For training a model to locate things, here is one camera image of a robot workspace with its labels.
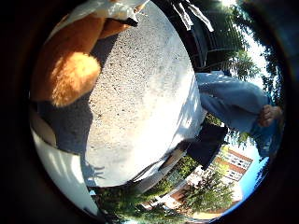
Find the orange cat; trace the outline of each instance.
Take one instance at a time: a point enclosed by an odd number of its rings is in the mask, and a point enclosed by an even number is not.
[[[91,91],[101,72],[99,62],[89,55],[97,39],[115,35],[128,27],[92,14],[59,30],[38,56],[31,80],[31,100],[65,106]]]

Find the person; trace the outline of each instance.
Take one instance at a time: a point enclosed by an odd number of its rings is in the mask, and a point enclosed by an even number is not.
[[[267,92],[252,83],[225,76],[223,71],[195,73],[195,78],[201,105],[207,112],[227,127],[248,133],[261,160],[277,153],[283,113]]]

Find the brick building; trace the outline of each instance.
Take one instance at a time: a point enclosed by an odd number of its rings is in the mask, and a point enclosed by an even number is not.
[[[232,150],[229,146],[223,146],[215,161],[209,166],[209,169],[214,169],[216,164],[224,165],[226,167],[224,176],[234,181],[239,181],[252,162],[253,159]]]

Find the jeans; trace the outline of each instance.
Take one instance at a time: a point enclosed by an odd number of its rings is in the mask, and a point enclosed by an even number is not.
[[[250,133],[269,99],[252,83],[227,77],[222,71],[195,74],[202,107],[228,127]]]

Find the pavement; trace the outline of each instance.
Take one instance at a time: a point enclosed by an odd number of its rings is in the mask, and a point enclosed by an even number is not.
[[[174,27],[151,2],[138,19],[137,27],[96,44],[103,70],[92,92],[64,108],[38,106],[58,148],[80,154],[88,186],[125,184],[195,137],[205,116]]]

